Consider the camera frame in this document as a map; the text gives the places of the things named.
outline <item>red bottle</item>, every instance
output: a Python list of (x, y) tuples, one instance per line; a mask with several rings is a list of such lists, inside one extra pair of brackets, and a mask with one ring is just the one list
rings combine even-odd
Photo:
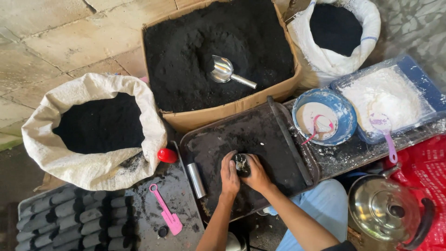
[(175, 163), (178, 160), (178, 155), (175, 151), (167, 148), (161, 148), (158, 151), (158, 159), (166, 163)]

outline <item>pink plastic scoop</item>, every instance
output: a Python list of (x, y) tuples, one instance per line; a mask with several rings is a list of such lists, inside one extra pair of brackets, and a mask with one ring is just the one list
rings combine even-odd
[(172, 232), (172, 234), (177, 235), (183, 229), (183, 224), (181, 223), (180, 219), (175, 213), (170, 213), (169, 208), (167, 208), (166, 203), (164, 203), (163, 198), (161, 198), (161, 194), (158, 192), (158, 186), (156, 184), (150, 185), (149, 190), (155, 194), (158, 203), (160, 203), (161, 208), (163, 209), (161, 215), (166, 221), (170, 231)]
[(308, 141), (314, 138), (316, 134), (331, 133), (334, 130), (333, 123), (331, 122), (330, 119), (328, 119), (324, 115), (316, 115), (316, 117), (314, 117), (313, 120), (313, 125), (314, 125), (313, 135), (311, 135), (311, 137), (305, 140), (305, 142), (303, 142), (302, 145), (306, 144)]
[(378, 129), (384, 134), (389, 147), (389, 159), (390, 162), (396, 164), (398, 162), (398, 155), (396, 154), (395, 144), (390, 136), (390, 131), (392, 130), (392, 123), (389, 117), (382, 113), (372, 113), (369, 117), (370, 123), (375, 129)]

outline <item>blue plastic container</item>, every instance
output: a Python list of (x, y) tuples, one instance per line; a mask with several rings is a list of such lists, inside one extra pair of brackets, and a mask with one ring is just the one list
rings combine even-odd
[(296, 113), (301, 106), (310, 102), (318, 102), (330, 107), (338, 118), (338, 128), (331, 138), (323, 141), (312, 139), (310, 140), (311, 142), (322, 146), (336, 146), (346, 142), (354, 134), (358, 122), (351, 103), (345, 97), (338, 95), (330, 89), (312, 89), (304, 92), (296, 99), (292, 112), (294, 125), (305, 139), (308, 139), (311, 135), (306, 135), (302, 132), (302, 129), (297, 123)]
[[(342, 78), (336, 79), (331, 82), (330, 87), (335, 92), (342, 95), (340, 89), (351, 85), (351, 83), (363, 76), (369, 75), (377, 70), (383, 68), (389, 68), (394, 65), (397, 65), (401, 72), (400, 74), (404, 74), (407, 78), (412, 81), (418, 90), (423, 93), (426, 101), (432, 106), (435, 110), (434, 113), (431, 113), (418, 121), (418, 123), (409, 125), (404, 128), (400, 128), (398, 130), (392, 131), (392, 135), (396, 133), (403, 133), (408, 130), (414, 129), (416, 126), (424, 125), (428, 122), (437, 120), (439, 118), (446, 117), (446, 96), (442, 95), (440, 90), (432, 83), (432, 81), (427, 77), (425, 72), (418, 66), (418, 64), (407, 54), (400, 55), (396, 58), (389, 59), (378, 64), (372, 65), (360, 71), (354, 72), (350, 75), (346, 75)], [(361, 126), (358, 125), (358, 134), (359, 138), (368, 143), (368, 144), (377, 144), (384, 141), (384, 136), (381, 134), (370, 136), (368, 135)]]

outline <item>white powder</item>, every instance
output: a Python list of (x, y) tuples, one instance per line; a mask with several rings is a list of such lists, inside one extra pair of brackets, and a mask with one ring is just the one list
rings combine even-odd
[(333, 112), (332, 109), (330, 109), (330, 107), (324, 104), (318, 102), (310, 102), (301, 106), (296, 112), (297, 124), (301, 128), (302, 132), (309, 137), (314, 132), (314, 117), (316, 117), (317, 115), (323, 115), (328, 118), (331, 123), (333, 123), (334, 130), (330, 133), (321, 134), (321, 137), (319, 137), (319, 134), (316, 134), (313, 139), (322, 141), (331, 138), (338, 129), (338, 117), (336, 117), (336, 114)]
[(385, 114), (392, 123), (392, 131), (415, 124), (433, 112), (420, 91), (397, 65), (380, 69), (340, 89), (354, 106), (361, 128), (373, 137), (379, 134), (369, 121), (372, 113)]

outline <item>stainless steel scoop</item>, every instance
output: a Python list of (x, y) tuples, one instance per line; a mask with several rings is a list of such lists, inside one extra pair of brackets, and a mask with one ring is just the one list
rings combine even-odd
[(234, 67), (232, 66), (232, 63), (229, 61), (229, 59), (215, 55), (212, 55), (212, 59), (214, 60), (214, 70), (210, 72), (209, 75), (215, 82), (225, 83), (233, 79), (253, 89), (257, 87), (256, 83), (234, 74)]

